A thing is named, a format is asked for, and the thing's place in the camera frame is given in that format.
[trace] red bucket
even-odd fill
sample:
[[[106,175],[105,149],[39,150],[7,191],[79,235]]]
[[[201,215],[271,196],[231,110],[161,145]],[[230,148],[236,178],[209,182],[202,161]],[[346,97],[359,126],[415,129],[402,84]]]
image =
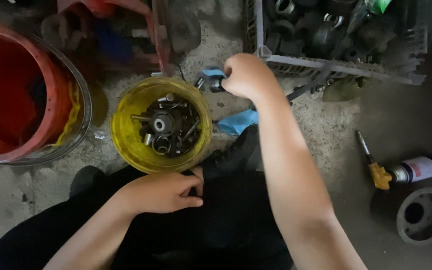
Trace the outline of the red bucket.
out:
[[[41,116],[30,95],[37,78],[44,78],[46,88]],[[45,52],[0,27],[0,163],[25,157],[59,137],[72,108],[68,84]]]

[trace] shoe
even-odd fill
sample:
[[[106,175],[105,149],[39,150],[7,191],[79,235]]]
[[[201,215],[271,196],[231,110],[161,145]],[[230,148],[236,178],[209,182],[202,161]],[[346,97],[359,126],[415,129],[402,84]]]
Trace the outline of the shoe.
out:
[[[106,181],[107,179],[108,177],[105,173],[94,166],[82,167],[76,173],[71,183],[71,187],[69,188],[69,198],[73,198],[74,196],[87,191],[96,183]]]
[[[255,172],[261,162],[258,125],[250,125],[228,150],[214,151],[200,166],[207,182],[235,173]]]

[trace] dirty floor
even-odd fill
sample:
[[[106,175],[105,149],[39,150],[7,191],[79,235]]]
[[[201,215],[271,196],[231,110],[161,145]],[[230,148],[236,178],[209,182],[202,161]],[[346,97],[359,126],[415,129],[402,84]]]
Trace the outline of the dirty floor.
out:
[[[202,23],[202,44],[183,61],[188,81],[206,65],[223,65],[226,58],[243,50],[242,3],[231,0],[192,0],[190,8]],[[321,93],[306,93],[293,106],[295,118],[321,169],[336,215],[369,269],[432,270],[432,245],[405,244],[397,234],[380,228],[369,213],[375,191],[354,131],[360,129],[375,159],[398,161],[413,154],[432,152],[432,54],[424,66],[428,78],[423,86],[375,83],[361,97],[347,102],[324,103]],[[104,90],[109,115],[119,97],[141,77],[108,75]],[[281,79],[285,91],[302,81]],[[247,109],[248,100],[230,94],[206,92],[214,120]],[[95,138],[94,132],[104,134]],[[213,128],[212,149],[223,149],[235,138]],[[68,199],[75,173],[94,165],[107,173],[125,166],[114,148],[108,120],[88,133],[69,155],[52,163],[31,168],[0,166],[0,237],[15,225],[46,208]],[[432,186],[432,180],[422,182]]]

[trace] yellow bucket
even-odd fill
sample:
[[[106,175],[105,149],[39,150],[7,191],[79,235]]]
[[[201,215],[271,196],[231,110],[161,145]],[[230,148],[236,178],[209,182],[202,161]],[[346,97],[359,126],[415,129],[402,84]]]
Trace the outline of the yellow bucket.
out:
[[[173,93],[189,101],[199,113],[201,136],[192,150],[176,158],[158,155],[152,147],[142,143],[141,123],[131,114],[141,114],[160,97]],[[197,165],[211,142],[212,122],[208,104],[201,91],[187,83],[166,77],[152,77],[140,81],[130,89],[117,107],[111,121],[111,136],[117,151],[134,168],[148,173],[183,172]]]

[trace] gray plastic crate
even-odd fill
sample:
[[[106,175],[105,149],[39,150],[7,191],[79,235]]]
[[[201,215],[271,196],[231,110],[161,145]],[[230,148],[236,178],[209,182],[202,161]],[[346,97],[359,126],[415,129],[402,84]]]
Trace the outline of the gray plastic crate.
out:
[[[371,77],[391,80],[409,85],[421,85],[424,75],[415,74],[416,66],[427,53],[428,1],[417,0],[417,16],[411,29],[405,30],[403,38],[388,47],[390,57],[383,58],[383,65],[330,61],[319,58],[303,58],[273,55],[265,46],[263,0],[245,0],[246,39],[251,52],[273,70],[276,75],[290,77],[315,77],[326,63],[331,63],[329,78]]]

